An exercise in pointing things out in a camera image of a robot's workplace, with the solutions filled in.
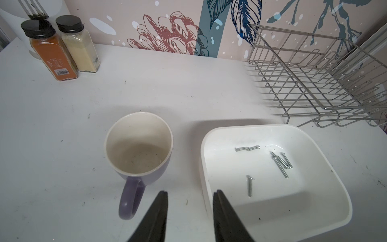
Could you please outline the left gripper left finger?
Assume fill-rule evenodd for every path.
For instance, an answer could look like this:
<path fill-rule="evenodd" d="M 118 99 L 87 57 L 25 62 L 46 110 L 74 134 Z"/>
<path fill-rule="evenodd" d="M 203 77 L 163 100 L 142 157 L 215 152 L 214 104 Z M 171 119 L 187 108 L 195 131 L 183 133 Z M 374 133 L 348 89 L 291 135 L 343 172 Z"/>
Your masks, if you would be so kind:
<path fill-rule="evenodd" d="M 160 191 L 128 242 L 164 242 L 168 214 L 168 193 Z"/>

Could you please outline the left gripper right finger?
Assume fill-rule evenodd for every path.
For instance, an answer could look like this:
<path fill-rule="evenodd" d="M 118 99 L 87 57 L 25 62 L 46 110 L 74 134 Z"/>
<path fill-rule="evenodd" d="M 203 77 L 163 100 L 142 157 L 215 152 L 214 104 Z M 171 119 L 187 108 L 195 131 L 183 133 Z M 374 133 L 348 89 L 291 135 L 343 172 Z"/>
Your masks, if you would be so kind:
<path fill-rule="evenodd" d="M 213 196 L 213 220 L 216 242 L 254 242 L 221 190 Z"/>

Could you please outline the long screw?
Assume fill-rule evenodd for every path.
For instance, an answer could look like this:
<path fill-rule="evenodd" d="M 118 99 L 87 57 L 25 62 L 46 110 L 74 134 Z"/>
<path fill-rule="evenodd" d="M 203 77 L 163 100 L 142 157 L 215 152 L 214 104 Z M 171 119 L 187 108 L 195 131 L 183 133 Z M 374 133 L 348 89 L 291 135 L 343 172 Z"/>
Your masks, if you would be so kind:
<path fill-rule="evenodd" d="M 291 164 L 291 162 L 290 162 L 289 159 L 287 158 L 286 154 L 285 154 L 285 153 L 282 153 L 282 156 L 284 157 L 285 161 L 287 162 L 288 167 L 289 167 L 290 169 L 292 169 L 292 168 L 293 168 L 293 165 Z"/>

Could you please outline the lone screw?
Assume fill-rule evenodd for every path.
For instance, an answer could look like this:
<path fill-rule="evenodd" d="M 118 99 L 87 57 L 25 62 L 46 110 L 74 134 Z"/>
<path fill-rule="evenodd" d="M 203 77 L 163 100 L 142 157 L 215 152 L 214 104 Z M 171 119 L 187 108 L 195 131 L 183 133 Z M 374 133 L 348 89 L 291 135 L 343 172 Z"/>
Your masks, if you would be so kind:
<path fill-rule="evenodd" d="M 239 152 L 239 151 L 248 150 L 248 149 L 249 149 L 249 147 L 238 147 L 238 148 L 235 148 L 235 151 Z"/>

